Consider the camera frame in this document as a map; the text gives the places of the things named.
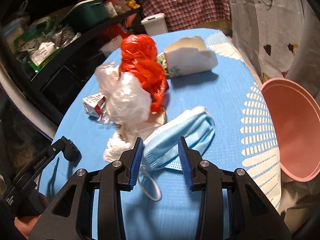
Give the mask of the person's left hand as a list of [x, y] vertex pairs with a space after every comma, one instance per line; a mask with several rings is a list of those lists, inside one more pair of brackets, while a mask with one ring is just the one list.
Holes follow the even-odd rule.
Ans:
[[40, 216], [27, 216], [22, 218], [15, 217], [14, 224], [19, 232], [29, 239], [30, 232], [34, 228], [35, 224], [39, 221]]

